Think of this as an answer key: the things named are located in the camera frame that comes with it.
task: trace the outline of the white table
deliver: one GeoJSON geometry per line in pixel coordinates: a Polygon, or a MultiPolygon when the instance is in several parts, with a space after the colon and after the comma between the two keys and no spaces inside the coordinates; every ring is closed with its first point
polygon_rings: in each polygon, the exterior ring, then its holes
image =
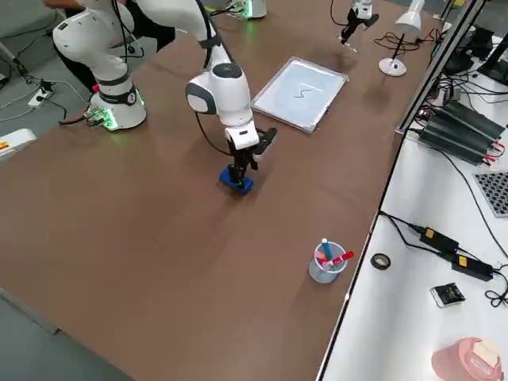
{"type": "MultiPolygon", "coordinates": [[[[489,89],[508,91],[483,75],[475,81],[489,89]]],[[[489,101],[499,99],[488,97],[489,101]]],[[[508,102],[488,105],[476,95],[471,100],[476,110],[491,120],[500,125],[508,123],[508,102]]],[[[467,96],[462,102],[468,105],[467,96]]],[[[508,133],[503,137],[508,142],[508,133]]],[[[508,263],[489,235],[460,175],[439,152],[419,144],[416,138],[410,133],[403,143],[381,210],[433,227],[495,267],[508,263]]],[[[471,176],[488,170],[452,159],[468,178],[489,225],[507,250],[508,219],[493,216],[471,176]]],[[[492,169],[508,170],[508,157],[492,169]]],[[[400,227],[408,241],[421,245],[408,228],[400,227]]],[[[498,276],[485,283],[462,275],[432,253],[407,248],[389,220],[379,216],[374,220],[370,241],[317,379],[438,380],[430,362],[433,352],[469,336],[497,343],[508,369],[508,308],[493,308],[484,296],[487,290],[501,294],[505,283],[498,276]],[[391,267],[386,271],[370,264],[377,252],[391,258],[391,267]],[[440,309],[429,290],[452,282],[467,301],[440,309]]]]}

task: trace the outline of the marker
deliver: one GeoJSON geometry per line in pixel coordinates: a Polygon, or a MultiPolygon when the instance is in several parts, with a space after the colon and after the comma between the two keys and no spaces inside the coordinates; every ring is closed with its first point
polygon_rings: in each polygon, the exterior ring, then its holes
{"type": "Polygon", "coordinates": [[[330,245],[328,243],[328,240],[326,238],[323,238],[321,240],[321,246],[323,247],[323,250],[325,251],[326,260],[332,260],[332,251],[330,250],[330,245]]]}
{"type": "Polygon", "coordinates": [[[329,260],[328,262],[321,263],[323,268],[330,268],[334,264],[339,264],[340,262],[344,262],[345,260],[350,260],[355,256],[354,252],[346,252],[342,256],[338,256],[337,258],[333,258],[332,260],[329,260]]]}

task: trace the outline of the person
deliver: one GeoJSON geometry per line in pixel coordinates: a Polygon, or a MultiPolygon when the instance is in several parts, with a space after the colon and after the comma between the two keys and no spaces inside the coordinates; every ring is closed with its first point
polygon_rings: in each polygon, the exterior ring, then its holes
{"type": "MultiPolygon", "coordinates": [[[[72,17],[84,10],[76,0],[43,0],[52,9],[63,9],[67,17],[72,17]]],[[[175,28],[158,25],[144,15],[135,0],[119,0],[124,4],[134,19],[133,34],[136,37],[151,37],[157,40],[157,51],[170,44],[175,39],[175,28]]],[[[71,73],[91,92],[97,81],[90,69],[82,63],[69,60],[55,46],[56,53],[71,73]]]]}

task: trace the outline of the brown table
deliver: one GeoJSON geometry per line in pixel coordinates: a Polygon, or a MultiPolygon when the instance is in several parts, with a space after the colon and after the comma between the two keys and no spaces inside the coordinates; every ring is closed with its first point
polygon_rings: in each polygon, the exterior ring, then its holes
{"type": "MultiPolygon", "coordinates": [[[[349,3],[336,1],[338,19],[349,3]]],[[[262,21],[217,20],[252,94],[290,56],[351,81],[312,136],[255,116],[279,139],[250,172],[249,195],[218,183],[229,159],[186,105],[204,58],[190,36],[137,71],[145,125],[56,128],[0,167],[0,287],[136,380],[313,379],[355,264],[327,286],[307,265],[322,237],[360,252],[381,197],[394,128],[432,47],[389,78],[377,64],[390,53],[371,39],[394,30],[402,7],[377,1],[380,21],[355,54],[327,2],[268,5],[262,21]]],[[[422,36],[436,26],[423,18],[422,36]]],[[[225,144],[218,121],[203,122],[225,144]]]]}

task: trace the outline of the black pants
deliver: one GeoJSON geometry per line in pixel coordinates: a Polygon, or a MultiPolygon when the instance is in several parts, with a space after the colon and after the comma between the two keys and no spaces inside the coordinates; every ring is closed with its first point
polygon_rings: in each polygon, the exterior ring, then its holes
{"type": "MultiPolygon", "coordinates": [[[[169,28],[156,24],[144,15],[140,7],[133,1],[127,1],[127,9],[133,15],[134,30],[136,37],[151,37],[157,40],[157,51],[165,47],[175,39],[175,28],[169,28]]],[[[93,93],[93,87],[97,83],[90,69],[82,63],[69,60],[55,47],[56,53],[61,58],[63,64],[71,73],[81,81],[81,83],[93,93]]]]}

